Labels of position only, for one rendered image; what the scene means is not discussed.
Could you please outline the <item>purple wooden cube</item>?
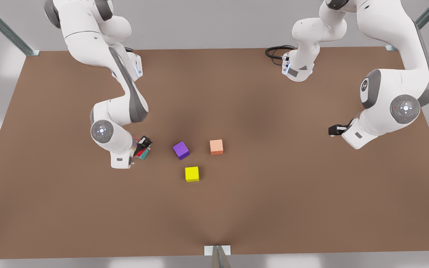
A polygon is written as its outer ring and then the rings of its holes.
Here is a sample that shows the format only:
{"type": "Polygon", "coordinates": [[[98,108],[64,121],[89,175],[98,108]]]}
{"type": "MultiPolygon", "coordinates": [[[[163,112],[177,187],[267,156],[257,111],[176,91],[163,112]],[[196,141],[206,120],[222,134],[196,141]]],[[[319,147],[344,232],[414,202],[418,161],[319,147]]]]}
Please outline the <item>purple wooden cube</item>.
{"type": "Polygon", "coordinates": [[[190,154],[190,151],[184,142],[180,142],[176,144],[175,146],[172,147],[172,149],[175,151],[175,154],[177,154],[177,157],[179,158],[179,160],[186,158],[190,154]]]}

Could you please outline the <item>silver frame post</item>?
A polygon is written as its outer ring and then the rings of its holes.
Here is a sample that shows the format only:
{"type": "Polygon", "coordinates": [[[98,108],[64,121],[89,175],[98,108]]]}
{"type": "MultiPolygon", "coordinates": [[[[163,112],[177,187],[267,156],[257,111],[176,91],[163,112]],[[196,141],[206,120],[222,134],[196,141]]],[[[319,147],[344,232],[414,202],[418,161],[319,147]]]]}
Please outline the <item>silver frame post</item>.
{"type": "Polygon", "coordinates": [[[228,255],[231,255],[230,245],[209,245],[204,246],[204,255],[211,256],[211,268],[232,268],[228,255]]]}
{"type": "Polygon", "coordinates": [[[418,17],[415,24],[418,29],[422,29],[429,22],[429,0],[401,0],[407,10],[413,10],[418,17]]]}
{"type": "Polygon", "coordinates": [[[38,56],[40,51],[32,49],[25,41],[19,37],[1,18],[0,18],[0,32],[25,56],[38,56]]]}

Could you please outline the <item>yellow wooden cube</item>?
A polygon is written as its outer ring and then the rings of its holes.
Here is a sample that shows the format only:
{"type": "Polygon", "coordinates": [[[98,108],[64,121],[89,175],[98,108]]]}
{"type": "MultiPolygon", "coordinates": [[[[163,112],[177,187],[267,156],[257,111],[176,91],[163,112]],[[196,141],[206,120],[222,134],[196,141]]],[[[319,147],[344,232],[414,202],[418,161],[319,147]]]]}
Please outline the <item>yellow wooden cube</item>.
{"type": "Polygon", "coordinates": [[[195,167],[186,167],[184,169],[185,181],[186,182],[198,182],[200,180],[199,168],[195,167]]]}

